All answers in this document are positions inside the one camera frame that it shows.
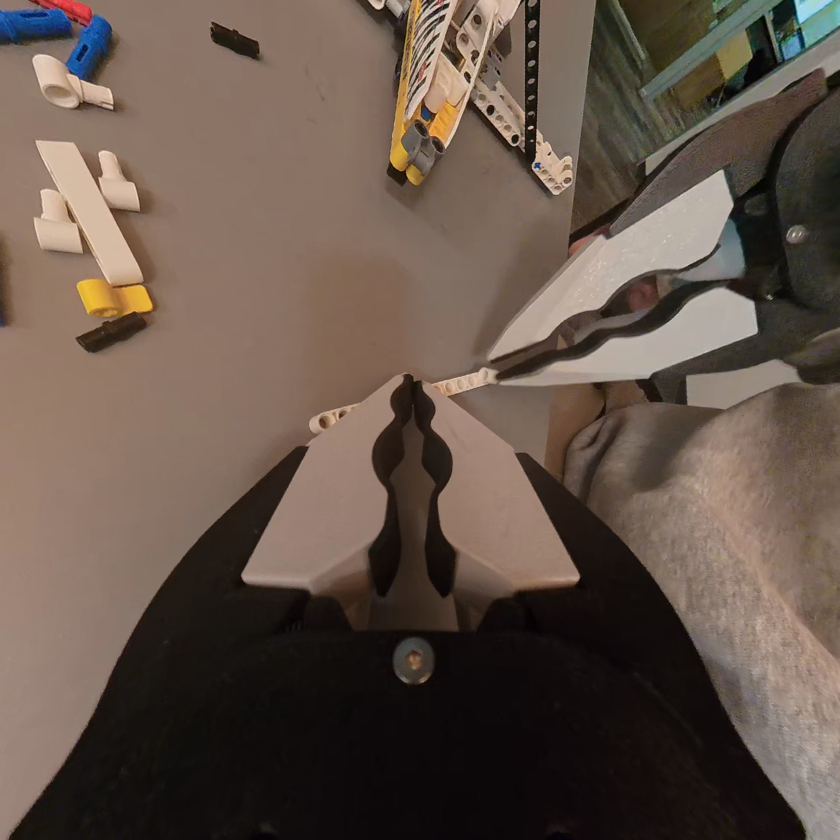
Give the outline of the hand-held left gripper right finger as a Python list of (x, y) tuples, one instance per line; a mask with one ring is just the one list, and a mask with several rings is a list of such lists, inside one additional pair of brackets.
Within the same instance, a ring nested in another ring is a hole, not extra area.
[(424, 551), (436, 592), (462, 628), (494, 602), (564, 589), (581, 576), (512, 446), (428, 383), (416, 381), (421, 462), (433, 482)]

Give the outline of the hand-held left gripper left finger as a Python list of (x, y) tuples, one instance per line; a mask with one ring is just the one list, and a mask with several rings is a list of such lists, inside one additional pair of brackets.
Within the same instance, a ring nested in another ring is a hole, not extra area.
[(392, 477), (405, 454), (414, 380), (399, 374), (315, 437), (243, 572), (247, 585), (337, 601), (366, 625), (402, 554)]

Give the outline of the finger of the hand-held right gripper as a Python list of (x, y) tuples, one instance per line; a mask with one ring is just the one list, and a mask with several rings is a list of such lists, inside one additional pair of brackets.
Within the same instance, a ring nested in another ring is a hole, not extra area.
[(702, 263), (732, 208), (728, 174), (718, 170), (622, 232), (595, 237), (510, 321), (489, 351), (489, 365), (555, 350), (558, 327), (573, 316), (602, 310), (636, 280)]
[(641, 313), (595, 321), (569, 348), (504, 363), (496, 368), (494, 382), (555, 386), (645, 380), (758, 331), (753, 300), (722, 281), (696, 282)]

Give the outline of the long white lego beam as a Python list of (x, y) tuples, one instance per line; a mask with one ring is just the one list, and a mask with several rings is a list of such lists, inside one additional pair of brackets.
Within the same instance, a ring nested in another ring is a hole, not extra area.
[[(438, 381), (434, 383), (434, 389), (444, 396), (454, 396), (474, 391), (485, 385), (494, 385), (497, 383), (497, 379), (498, 371), (489, 367), (483, 367), (468, 374)], [(356, 406), (357, 403), (350, 404), (312, 416), (308, 423), (310, 432), (314, 435), (321, 434), (335, 425), (340, 419), (347, 416)]]

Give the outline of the lego aircraft model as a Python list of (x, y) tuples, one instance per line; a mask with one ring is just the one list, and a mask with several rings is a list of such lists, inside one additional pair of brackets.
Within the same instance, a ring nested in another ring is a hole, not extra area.
[[(395, 65), (395, 116), (388, 176), (420, 185), (446, 153), (472, 104), (506, 145), (523, 154), (543, 188), (559, 195), (574, 179), (538, 128), (540, 1), (370, 1), (393, 17), (402, 53)], [(524, 12), (524, 106), (501, 82), (504, 35)]]

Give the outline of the black lego pin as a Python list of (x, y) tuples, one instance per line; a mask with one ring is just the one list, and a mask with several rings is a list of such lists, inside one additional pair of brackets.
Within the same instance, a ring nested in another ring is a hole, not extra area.
[(97, 354), (112, 346), (130, 340), (147, 329), (144, 316), (137, 312), (125, 314), (119, 318), (105, 321), (88, 332), (76, 337), (76, 343), (87, 353)]
[(218, 46), (222, 46), (237, 55), (247, 57), (251, 60), (260, 59), (258, 40), (243, 35), (234, 28), (229, 28), (212, 21), (209, 25), (209, 34), (211, 40)]

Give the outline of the yellow lego connector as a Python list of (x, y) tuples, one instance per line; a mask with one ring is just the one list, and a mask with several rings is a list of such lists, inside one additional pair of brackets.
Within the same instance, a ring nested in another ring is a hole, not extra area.
[(103, 279), (86, 279), (76, 288), (87, 315), (93, 318), (116, 319), (154, 311), (151, 295), (142, 284), (115, 287)]

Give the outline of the white lego connector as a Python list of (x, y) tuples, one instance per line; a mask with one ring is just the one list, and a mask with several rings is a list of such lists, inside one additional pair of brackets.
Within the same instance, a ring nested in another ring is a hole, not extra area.
[(73, 75), (57, 58), (37, 54), (32, 64), (40, 92), (49, 103), (65, 110), (75, 110), (83, 104), (111, 112), (114, 110), (114, 98), (109, 88)]
[(40, 215), (34, 217), (35, 234), (42, 250), (83, 254), (81, 234), (70, 217), (68, 204), (60, 192), (42, 189), (39, 193)]
[(137, 186), (127, 179), (118, 157), (109, 150), (98, 153), (101, 174), (98, 178), (100, 192), (111, 209), (140, 213), (140, 195)]

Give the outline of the blue lego connector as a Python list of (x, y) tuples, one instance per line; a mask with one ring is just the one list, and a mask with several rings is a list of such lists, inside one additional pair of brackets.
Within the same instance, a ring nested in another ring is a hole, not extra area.
[(64, 39), (72, 36), (72, 23), (58, 8), (1, 11), (1, 45)]
[(112, 27), (102, 16), (94, 14), (83, 27), (77, 43), (66, 60), (70, 74), (83, 81), (93, 81), (109, 57), (112, 47)]

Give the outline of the red lego axle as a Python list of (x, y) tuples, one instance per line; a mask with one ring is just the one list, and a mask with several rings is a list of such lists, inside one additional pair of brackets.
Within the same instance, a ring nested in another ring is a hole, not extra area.
[(93, 17), (93, 12), (91, 8), (81, 1), (35, 0), (30, 2), (47, 9), (57, 8), (61, 12), (63, 12), (69, 18), (70, 21), (82, 27), (89, 26)]

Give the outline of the person's tan trousers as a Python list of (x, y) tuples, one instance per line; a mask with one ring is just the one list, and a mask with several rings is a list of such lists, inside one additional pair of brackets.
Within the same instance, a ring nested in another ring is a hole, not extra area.
[(543, 464), (557, 480), (564, 477), (572, 440), (594, 423), (605, 404), (603, 389), (594, 384), (562, 385), (553, 389)]

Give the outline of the wooden cabinet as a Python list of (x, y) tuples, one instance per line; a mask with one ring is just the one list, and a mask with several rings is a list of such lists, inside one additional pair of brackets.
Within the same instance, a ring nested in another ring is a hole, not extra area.
[(698, 115), (838, 32), (838, 1), (625, 1), (646, 59), (638, 93)]

